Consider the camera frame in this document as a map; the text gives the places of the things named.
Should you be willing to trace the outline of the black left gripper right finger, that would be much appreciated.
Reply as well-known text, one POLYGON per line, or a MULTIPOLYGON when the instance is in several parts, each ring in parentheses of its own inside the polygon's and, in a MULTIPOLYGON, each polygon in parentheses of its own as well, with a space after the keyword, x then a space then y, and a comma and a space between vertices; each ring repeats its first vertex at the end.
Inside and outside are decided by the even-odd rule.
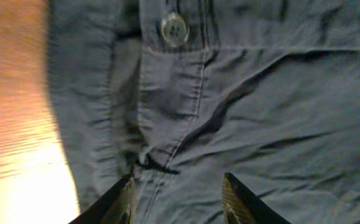
POLYGON ((290 224, 230 172, 223 178, 222 205, 224 224, 290 224))

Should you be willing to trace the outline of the navy blue shorts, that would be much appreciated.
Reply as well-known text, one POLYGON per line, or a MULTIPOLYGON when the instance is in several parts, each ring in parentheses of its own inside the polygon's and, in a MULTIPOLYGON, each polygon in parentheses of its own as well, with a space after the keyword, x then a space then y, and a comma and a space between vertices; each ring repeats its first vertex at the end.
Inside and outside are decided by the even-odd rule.
POLYGON ((360 223, 360 1, 56 0, 48 90, 82 212, 221 223, 233 173, 291 223, 360 223))

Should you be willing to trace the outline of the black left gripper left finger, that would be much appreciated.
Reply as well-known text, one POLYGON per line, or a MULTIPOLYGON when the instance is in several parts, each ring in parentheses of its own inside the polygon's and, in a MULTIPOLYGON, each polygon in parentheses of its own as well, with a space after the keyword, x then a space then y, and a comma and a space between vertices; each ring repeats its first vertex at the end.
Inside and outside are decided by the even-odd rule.
POLYGON ((127 174, 69 224, 133 224, 135 219, 136 184, 127 174))

